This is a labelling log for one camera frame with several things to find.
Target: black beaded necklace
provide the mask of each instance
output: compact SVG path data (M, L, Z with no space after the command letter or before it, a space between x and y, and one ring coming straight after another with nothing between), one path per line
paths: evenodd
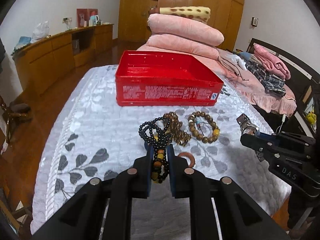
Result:
M163 121L163 123L165 124L163 130L156 125L156 122L158 121ZM162 183L169 174L169 163L166 159L165 148L170 142L170 139L172 136L170 133L166 133L166 131L170 126L170 121L171 120L169 118L159 117L154 119L151 122L144 122L139 127L140 137L148 144L151 144L154 149L154 159L152 163L151 179L155 183ZM157 139L153 134L153 130L156 130L158 134Z

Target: headboard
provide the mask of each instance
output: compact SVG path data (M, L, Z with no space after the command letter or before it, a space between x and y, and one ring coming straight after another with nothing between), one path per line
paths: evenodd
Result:
M255 38L251 39L247 52L254 52L253 45L255 43L267 48L269 52L279 57L288 67L291 78L286 80L285 84L292 90L296 97L296 111L305 119L304 110L312 98L311 87L320 84L320 74L290 53Z

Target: brown ring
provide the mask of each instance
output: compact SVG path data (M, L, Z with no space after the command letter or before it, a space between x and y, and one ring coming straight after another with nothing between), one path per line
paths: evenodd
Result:
M195 166L196 160L191 153L188 153L188 152L179 153L178 157L182 157L182 156L185 156L190 160L189 168L193 168L193 166Z

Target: screw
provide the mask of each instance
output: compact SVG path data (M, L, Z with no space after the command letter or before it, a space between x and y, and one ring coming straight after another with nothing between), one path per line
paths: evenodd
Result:
M222 182L228 185L228 184L231 184L232 179L230 179L229 177L223 177Z
M194 170L193 168L186 168L186 169L184 170L184 172L185 172L186 174L191 175L191 174L193 174L193 173L195 172L195 170Z
M98 185L100 183L100 179L99 178L93 178L93 179L90 179L90 184L91 185Z
M137 171L137 169L135 169L135 168L130 168L130 169L128 169L128 171L127 171L127 173L128 174L130 174L130 175L134 175L134 174L136 174L138 171Z

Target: plaid pajamas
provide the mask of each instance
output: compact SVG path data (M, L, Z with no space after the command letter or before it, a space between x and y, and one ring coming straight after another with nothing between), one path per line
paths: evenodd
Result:
M283 97L285 95L284 81L273 77L262 66L250 60L246 61L247 69L260 81L267 93Z

